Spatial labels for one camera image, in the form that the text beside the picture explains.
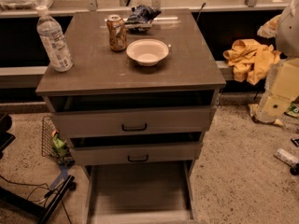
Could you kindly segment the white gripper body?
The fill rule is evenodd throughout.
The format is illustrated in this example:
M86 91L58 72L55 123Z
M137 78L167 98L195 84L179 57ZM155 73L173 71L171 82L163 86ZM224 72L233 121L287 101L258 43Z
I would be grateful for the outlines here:
M279 67L270 89L275 100L291 103L299 96L299 58L288 58Z

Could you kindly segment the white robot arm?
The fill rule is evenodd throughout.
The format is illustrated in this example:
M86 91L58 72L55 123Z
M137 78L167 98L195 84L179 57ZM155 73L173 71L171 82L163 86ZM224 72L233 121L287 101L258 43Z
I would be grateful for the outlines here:
M276 46L287 59L273 66L266 78L255 118L264 123L278 119L299 96L299 0L292 0L278 20Z

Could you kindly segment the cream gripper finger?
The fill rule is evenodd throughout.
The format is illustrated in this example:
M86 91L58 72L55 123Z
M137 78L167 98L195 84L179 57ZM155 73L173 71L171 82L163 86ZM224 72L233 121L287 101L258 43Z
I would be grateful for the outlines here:
M258 104L257 120L273 123L281 117L290 105L290 100L266 91Z

